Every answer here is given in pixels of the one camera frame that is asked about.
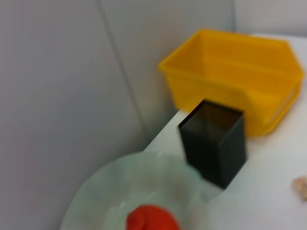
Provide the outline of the orange fruit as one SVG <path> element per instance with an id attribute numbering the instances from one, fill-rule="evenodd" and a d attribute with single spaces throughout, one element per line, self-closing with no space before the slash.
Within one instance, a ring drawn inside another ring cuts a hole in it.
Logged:
<path id="1" fill-rule="evenodd" d="M 127 215 L 125 230 L 180 230 L 180 227 L 166 209 L 141 205 Z"/>

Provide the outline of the black mesh pen holder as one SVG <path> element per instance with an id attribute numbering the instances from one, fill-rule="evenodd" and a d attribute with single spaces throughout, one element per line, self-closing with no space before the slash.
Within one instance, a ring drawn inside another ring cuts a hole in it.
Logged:
<path id="1" fill-rule="evenodd" d="M 247 160 L 244 112 L 203 100 L 178 129 L 188 164 L 226 189 Z"/>

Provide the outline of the tan eraser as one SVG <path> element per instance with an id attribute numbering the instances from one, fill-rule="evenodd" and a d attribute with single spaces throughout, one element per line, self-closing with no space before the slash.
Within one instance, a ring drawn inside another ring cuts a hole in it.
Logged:
<path id="1" fill-rule="evenodd" d="M 292 181 L 293 188 L 298 192 L 300 197 L 307 201 L 307 176 L 300 176 Z"/>

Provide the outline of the pale green wavy glass bowl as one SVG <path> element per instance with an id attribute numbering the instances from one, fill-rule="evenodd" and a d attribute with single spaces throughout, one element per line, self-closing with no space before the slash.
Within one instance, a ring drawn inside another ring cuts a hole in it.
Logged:
<path id="1" fill-rule="evenodd" d="M 60 230 L 125 230 L 141 205 L 168 211 L 180 230 L 209 230 L 201 175 L 172 154 L 137 152 L 96 171 L 70 203 Z"/>

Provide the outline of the yellow plastic bin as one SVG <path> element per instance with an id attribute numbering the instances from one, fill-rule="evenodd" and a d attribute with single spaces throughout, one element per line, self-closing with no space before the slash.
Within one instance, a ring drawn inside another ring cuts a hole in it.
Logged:
<path id="1" fill-rule="evenodd" d="M 162 60 L 176 108 L 203 99 L 245 113 L 246 135 L 272 132 L 296 101 L 304 73 L 284 40 L 200 30 Z"/>

